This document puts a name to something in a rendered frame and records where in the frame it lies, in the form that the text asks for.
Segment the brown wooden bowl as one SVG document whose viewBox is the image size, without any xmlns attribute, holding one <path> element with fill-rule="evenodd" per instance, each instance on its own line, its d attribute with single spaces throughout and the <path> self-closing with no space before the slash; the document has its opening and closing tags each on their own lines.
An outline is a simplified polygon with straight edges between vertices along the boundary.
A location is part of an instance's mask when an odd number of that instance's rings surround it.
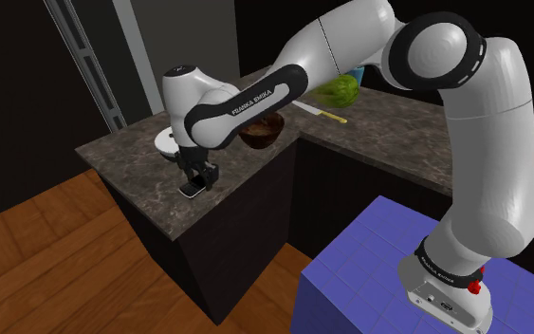
<svg viewBox="0 0 534 334">
<path fill-rule="evenodd" d="M 285 119 L 275 112 L 241 130 L 239 137 L 252 149 L 265 149 L 279 137 L 284 127 Z"/>
</svg>

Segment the grey door with frame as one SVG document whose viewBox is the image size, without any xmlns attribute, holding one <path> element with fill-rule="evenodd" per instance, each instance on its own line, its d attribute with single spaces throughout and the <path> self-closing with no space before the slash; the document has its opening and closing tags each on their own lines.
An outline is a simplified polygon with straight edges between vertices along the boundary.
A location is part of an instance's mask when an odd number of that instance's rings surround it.
<svg viewBox="0 0 534 334">
<path fill-rule="evenodd" d="M 43 0 L 110 131 L 164 109 L 162 77 L 240 76 L 234 0 Z"/>
</svg>

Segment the blue tiled robot stand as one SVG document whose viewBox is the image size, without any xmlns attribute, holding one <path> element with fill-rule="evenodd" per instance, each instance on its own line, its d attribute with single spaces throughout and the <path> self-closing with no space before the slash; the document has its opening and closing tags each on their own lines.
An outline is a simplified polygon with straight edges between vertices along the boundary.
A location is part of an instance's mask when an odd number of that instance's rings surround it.
<svg viewBox="0 0 534 334">
<path fill-rule="evenodd" d="M 379 196 L 303 269 L 291 334 L 457 334 L 407 298 L 398 262 L 436 220 Z M 491 259 L 488 334 L 534 334 L 534 274 Z"/>
</svg>

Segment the black and white phone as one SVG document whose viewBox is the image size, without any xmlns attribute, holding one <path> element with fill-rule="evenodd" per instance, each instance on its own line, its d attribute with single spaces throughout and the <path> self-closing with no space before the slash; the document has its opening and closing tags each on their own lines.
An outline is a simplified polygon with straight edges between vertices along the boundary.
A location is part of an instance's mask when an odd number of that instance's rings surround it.
<svg viewBox="0 0 534 334">
<path fill-rule="evenodd" d="M 192 199 L 206 189 L 206 182 L 201 176 L 195 176 L 186 184 L 181 185 L 178 190 L 186 198 Z"/>
</svg>

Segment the dark kitchen counter cabinet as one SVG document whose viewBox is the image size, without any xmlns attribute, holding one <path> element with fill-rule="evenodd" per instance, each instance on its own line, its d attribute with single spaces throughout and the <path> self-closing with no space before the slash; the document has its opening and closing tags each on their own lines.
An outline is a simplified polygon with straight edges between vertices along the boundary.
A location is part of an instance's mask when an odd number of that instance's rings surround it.
<svg viewBox="0 0 534 334">
<path fill-rule="evenodd" d="M 441 107 L 362 89 L 331 118 L 290 105 L 263 150 L 240 139 L 211 153 L 213 188 L 186 180 L 157 151 L 166 113 L 79 148 L 151 257 L 214 322 L 222 322 L 284 244 L 320 253 L 374 201 L 425 235 L 451 205 L 451 151 Z"/>
</svg>

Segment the green lettuce head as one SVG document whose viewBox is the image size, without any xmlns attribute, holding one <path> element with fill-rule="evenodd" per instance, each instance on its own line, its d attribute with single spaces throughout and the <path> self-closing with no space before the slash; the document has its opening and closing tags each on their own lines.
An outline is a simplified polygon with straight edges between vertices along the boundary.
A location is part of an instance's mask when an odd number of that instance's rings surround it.
<svg viewBox="0 0 534 334">
<path fill-rule="evenodd" d="M 315 88 L 310 95 L 327 107 L 344 108 L 352 105 L 357 99 L 359 84 L 353 76 L 344 74 Z"/>
</svg>

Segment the yellow handled kitchen knife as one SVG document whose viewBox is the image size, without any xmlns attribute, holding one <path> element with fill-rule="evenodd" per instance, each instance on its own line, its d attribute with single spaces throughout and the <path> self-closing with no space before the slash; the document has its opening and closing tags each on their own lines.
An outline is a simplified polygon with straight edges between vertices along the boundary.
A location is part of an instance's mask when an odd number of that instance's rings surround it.
<svg viewBox="0 0 534 334">
<path fill-rule="evenodd" d="M 337 115 L 334 115 L 332 113 L 329 113 L 329 112 L 326 112 L 326 111 L 323 111 L 317 107 L 314 107 L 314 106 L 311 106 L 309 104 L 306 104 L 306 103 L 303 103 L 303 102 L 299 102 L 299 101 L 292 101 L 291 102 L 293 105 L 303 109 L 303 111 L 305 112 L 308 112 L 314 116 L 323 116 L 323 117 L 327 117 L 331 120 L 334 120 L 334 121 L 338 121 L 339 123 L 342 123 L 342 124 L 346 124 L 348 122 L 347 119 L 345 118 L 342 118 L 340 116 L 337 116 Z"/>
</svg>

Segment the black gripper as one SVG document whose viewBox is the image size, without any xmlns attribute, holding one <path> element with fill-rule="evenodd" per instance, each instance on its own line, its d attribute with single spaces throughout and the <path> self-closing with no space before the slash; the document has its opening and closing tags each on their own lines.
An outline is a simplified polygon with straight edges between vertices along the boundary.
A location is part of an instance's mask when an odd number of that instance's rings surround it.
<svg viewBox="0 0 534 334">
<path fill-rule="evenodd" d="M 199 186 L 201 175 L 205 189 L 210 191 L 219 178 L 219 166 L 208 162 L 208 156 L 209 150 L 198 146 L 179 146 L 176 154 L 178 167 L 184 171 L 188 181 Z"/>
</svg>

